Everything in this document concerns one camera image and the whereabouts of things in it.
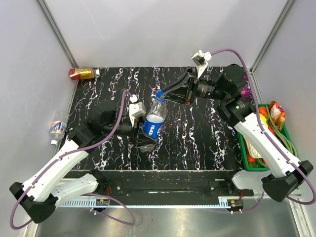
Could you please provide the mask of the blue bottle cap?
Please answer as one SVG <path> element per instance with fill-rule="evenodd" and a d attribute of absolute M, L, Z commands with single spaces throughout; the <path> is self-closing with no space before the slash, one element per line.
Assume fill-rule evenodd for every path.
<path fill-rule="evenodd" d="M 156 94 L 156 99 L 158 100 L 158 101 L 160 101 L 160 102 L 164 102 L 165 100 L 164 100 L 164 98 L 162 97 L 162 95 L 164 94 L 164 92 L 163 91 L 158 91 L 157 92 L 157 94 Z"/>

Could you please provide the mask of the Pepsi plastic bottle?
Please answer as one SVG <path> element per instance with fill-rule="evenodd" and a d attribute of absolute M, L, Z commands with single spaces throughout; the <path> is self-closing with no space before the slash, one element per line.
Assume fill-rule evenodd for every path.
<path fill-rule="evenodd" d="M 158 142 L 160 131 L 167 116 L 166 102 L 155 99 L 148 114 L 146 115 L 142 130 L 150 138 L 151 143 L 147 146 L 139 146 L 141 152 L 151 152 Z"/>

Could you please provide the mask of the clear water bottle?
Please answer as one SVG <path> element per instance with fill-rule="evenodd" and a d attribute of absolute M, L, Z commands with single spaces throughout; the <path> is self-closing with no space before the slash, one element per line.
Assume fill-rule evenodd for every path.
<path fill-rule="evenodd" d="M 67 111 L 59 110 L 55 113 L 49 131 L 51 145 L 56 146 L 64 138 L 67 129 L 68 119 L 69 113 Z"/>

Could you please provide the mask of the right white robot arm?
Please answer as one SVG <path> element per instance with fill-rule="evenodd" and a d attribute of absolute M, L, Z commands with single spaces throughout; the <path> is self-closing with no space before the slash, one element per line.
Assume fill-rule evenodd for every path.
<path fill-rule="evenodd" d="M 160 98 L 184 105 L 197 97 L 218 100 L 220 118 L 244 136 L 269 167 L 265 172 L 237 172 L 225 182 L 225 191 L 234 196 L 243 189 L 258 190 L 282 202 L 304 182 L 313 165 L 295 157 L 264 125 L 251 99 L 241 95 L 246 85 L 244 71 L 236 64 L 225 67 L 217 80 L 200 80 L 198 70 L 189 67 L 178 81 L 162 90 Z"/>

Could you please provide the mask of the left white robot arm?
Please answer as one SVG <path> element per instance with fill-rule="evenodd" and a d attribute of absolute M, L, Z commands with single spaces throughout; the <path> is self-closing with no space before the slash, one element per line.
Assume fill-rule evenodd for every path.
<path fill-rule="evenodd" d="M 38 224 L 49 218 L 56 208 L 82 195 L 95 193 L 105 197 L 111 187 L 108 178 L 94 169 L 80 178 L 59 185 L 59 181 L 81 160 L 115 133 L 127 135 L 137 141 L 137 135 L 144 136 L 140 125 L 146 110 L 135 104 L 129 114 L 116 110 L 95 109 L 90 116 L 74 128 L 59 152 L 34 176 L 24 183 L 15 182 L 9 190 L 17 202 L 10 216 L 13 224 L 18 206 L 23 207 L 31 221 Z"/>

